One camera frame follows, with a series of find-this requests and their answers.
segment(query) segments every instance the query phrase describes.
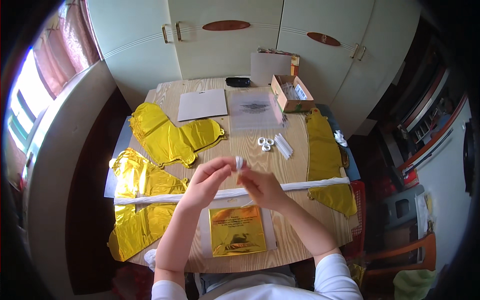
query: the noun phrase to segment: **cardboard box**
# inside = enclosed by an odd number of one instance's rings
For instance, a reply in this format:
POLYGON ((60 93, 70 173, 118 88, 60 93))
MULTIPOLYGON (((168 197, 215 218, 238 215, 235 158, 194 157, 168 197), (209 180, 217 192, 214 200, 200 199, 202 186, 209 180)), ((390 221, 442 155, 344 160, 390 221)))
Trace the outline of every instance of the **cardboard box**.
POLYGON ((303 84, 303 82, 300 80, 298 76, 273 75, 272 90, 275 95, 276 101, 283 112, 305 112, 315 107, 315 102, 313 101, 312 95, 310 94, 307 87, 303 84), (283 93, 282 88, 280 86, 288 82, 292 83, 294 88, 297 85, 300 85, 302 91, 306 96, 306 99, 305 100, 287 99, 287 97, 283 93))

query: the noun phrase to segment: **pink curtain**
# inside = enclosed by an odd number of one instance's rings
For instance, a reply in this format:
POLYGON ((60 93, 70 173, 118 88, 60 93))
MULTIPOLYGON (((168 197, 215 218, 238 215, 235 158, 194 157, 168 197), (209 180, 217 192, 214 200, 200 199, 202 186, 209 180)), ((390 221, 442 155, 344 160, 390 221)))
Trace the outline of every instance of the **pink curtain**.
POLYGON ((85 0, 67 0, 34 45, 38 69, 55 96, 75 74, 100 59, 89 19, 85 0))

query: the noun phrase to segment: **cabinet door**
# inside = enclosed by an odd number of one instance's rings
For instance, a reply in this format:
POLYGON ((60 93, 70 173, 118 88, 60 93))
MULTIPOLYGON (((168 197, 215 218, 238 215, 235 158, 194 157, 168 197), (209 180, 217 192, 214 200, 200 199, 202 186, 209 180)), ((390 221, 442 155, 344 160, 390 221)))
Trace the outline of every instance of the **cabinet door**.
POLYGON ((360 49, 330 106, 346 139, 391 84, 410 48, 419 18, 420 6, 413 0, 375 2, 360 49))
POLYGON ((159 83, 181 79, 167 0, 89 0, 88 9, 108 68, 131 109, 159 83))
POLYGON ((283 0, 170 0, 170 18, 179 22, 175 47, 183 79, 250 74, 250 54, 276 48, 283 0), (237 30, 210 31, 206 24, 236 20, 237 30))
POLYGON ((300 55, 299 77, 316 103, 330 105, 353 62, 372 13, 373 0, 285 0, 278 50, 300 55), (340 42, 331 46, 308 32, 340 42))

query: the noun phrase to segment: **hand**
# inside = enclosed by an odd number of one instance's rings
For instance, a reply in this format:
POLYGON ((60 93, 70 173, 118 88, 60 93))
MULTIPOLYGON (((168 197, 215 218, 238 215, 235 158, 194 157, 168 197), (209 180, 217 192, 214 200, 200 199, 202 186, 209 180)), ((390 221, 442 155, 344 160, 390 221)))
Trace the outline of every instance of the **hand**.
POLYGON ((197 167, 179 205, 203 209, 218 191, 220 184, 236 169, 235 157, 217 157, 197 167))
POLYGON ((293 201, 285 194, 272 173, 260 173, 244 168, 237 183, 243 185, 252 200, 263 208, 280 212, 290 201, 293 201))

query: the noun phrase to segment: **window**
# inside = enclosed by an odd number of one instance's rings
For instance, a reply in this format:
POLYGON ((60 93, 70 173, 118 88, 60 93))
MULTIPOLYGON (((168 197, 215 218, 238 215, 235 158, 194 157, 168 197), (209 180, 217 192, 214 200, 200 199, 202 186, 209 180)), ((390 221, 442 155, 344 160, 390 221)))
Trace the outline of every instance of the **window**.
POLYGON ((10 94, 8 130, 17 147, 26 153, 34 124, 40 113, 53 102, 38 75, 32 49, 28 51, 20 75, 10 94))

